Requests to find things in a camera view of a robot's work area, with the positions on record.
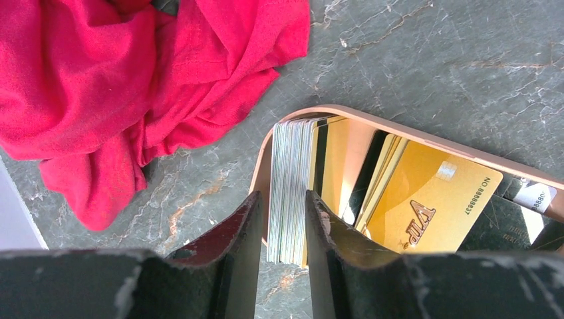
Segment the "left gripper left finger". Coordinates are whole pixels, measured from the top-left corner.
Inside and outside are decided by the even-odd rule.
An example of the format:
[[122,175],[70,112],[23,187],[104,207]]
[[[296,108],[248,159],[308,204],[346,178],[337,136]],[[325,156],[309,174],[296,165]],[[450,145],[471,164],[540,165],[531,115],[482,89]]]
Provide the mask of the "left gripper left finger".
[[262,198],[166,257],[145,249],[5,251],[2,318],[252,318]]

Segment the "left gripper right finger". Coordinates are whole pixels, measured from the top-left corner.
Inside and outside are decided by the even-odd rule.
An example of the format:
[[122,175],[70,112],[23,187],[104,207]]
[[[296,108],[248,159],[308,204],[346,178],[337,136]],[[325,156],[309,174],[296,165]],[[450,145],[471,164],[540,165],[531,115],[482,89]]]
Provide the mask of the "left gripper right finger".
[[305,194],[315,318],[562,318],[563,257],[548,252],[399,255]]

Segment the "pink oval card tray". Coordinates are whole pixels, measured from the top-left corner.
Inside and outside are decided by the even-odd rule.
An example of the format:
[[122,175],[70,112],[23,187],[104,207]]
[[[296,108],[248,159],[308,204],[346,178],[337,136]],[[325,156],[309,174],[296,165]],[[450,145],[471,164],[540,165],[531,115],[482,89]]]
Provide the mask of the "pink oval card tray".
[[[365,126],[372,126],[377,130],[384,130],[401,137],[414,140],[415,142],[437,148],[449,154],[454,154],[467,160],[472,160],[476,163],[491,167],[498,171],[504,171],[512,175],[531,179],[533,181],[548,185],[557,190],[556,197],[551,201],[551,204],[546,208],[544,215],[554,220],[563,223],[563,182],[551,176],[548,173],[542,172],[538,169],[505,159],[500,156],[495,156],[487,152],[483,152],[462,144],[428,134],[426,132],[391,122],[377,116],[355,110],[347,106],[338,104],[322,104],[313,107],[300,109],[282,118],[279,122],[293,120],[297,118],[310,118],[322,116],[320,114],[334,114],[337,116],[344,116],[353,121],[359,122]],[[269,215],[269,192],[270,192],[270,179],[271,179],[271,152],[272,152],[272,134],[271,129],[259,151],[257,163],[253,172],[249,193],[253,191],[262,192],[265,199],[266,217],[263,222],[263,244],[267,246],[268,235],[268,215]]]

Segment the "gold card in tray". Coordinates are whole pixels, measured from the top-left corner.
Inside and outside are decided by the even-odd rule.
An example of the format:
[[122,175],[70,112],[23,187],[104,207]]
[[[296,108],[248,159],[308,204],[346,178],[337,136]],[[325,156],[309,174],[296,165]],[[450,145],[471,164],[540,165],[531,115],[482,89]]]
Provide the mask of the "gold card in tray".
[[337,216],[346,208],[376,128],[342,116],[329,118],[321,198]]

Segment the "stack of upright cards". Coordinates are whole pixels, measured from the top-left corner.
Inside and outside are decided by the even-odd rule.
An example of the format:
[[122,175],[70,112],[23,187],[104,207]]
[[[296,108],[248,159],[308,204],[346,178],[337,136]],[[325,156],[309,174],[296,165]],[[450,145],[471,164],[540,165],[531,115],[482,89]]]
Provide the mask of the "stack of upright cards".
[[305,195],[323,186],[329,124],[338,116],[301,118],[273,127],[267,260],[307,267]]

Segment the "silver card in tray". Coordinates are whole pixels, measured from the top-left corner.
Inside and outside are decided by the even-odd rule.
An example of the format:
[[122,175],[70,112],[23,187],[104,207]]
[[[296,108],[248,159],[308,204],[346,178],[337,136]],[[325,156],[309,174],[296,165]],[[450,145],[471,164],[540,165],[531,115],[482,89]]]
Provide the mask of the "silver card in tray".
[[522,178],[521,187],[512,201],[537,213],[545,214],[556,195],[556,188]]

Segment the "red crumpled cloth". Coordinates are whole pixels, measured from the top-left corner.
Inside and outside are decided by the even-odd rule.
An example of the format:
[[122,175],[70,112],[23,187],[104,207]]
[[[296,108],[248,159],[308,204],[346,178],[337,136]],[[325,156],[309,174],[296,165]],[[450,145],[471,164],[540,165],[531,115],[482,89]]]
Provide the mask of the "red crumpled cloth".
[[1,147],[92,231],[142,168],[215,142],[307,54],[308,1],[2,1]]

